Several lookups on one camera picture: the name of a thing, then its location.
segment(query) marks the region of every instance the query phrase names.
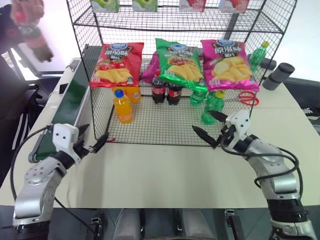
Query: yellow bottle cap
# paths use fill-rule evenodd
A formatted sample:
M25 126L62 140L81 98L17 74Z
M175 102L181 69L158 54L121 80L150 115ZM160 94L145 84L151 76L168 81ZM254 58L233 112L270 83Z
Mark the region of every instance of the yellow bottle cap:
M215 92L215 96L218 98L218 99L223 99L226 95L226 91L223 91L223 90L218 90Z
M262 47L268 47L269 46L269 42L267 41L263 41L263 43L261 44Z

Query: green chip bag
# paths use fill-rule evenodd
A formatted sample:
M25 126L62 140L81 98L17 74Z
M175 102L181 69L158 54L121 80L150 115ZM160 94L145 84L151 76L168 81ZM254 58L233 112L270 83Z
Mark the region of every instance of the green chip bag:
M197 50L176 41L155 39L160 61L160 79L187 87L193 91L207 92L201 72Z

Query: white wall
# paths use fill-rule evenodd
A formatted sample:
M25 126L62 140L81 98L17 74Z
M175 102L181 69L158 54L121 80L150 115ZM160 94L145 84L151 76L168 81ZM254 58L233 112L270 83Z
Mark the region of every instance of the white wall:
M320 1L298 0L274 59L294 66L293 78L320 82Z

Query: robotic arm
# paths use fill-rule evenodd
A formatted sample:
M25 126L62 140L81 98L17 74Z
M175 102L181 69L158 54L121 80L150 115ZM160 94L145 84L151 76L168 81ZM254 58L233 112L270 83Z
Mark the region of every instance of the robotic arm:
M301 203L297 180L292 173L298 168L298 160L295 159L295 168L290 170L284 162L285 156L278 147L263 142L254 135L246 135L250 126L247 111L241 110L231 116L216 111L210 111L210 114L225 122L222 134L217 140L199 127L192 126L193 130L214 149L221 145L227 153L243 156L248 161L258 177L255 183L261 188L268 203L273 232L283 240L317 240L312 223L308 220Z
M70 124L53 126L53 144L57 153L30 168L24 185L16 198L13 215L12 239L46 240L53 212L56 189L73 164L79 164L88 153L96 153L105 144L107 135L94 147L84 148L83 138L89 125L77 128Z

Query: pink chip bag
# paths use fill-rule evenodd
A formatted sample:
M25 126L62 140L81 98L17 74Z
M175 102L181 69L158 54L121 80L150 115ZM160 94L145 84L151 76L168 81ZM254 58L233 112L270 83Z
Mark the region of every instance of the pink chip bag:
M258 92L245 51L245 43L231 40L201 40L203 71L209 92L241 89Z

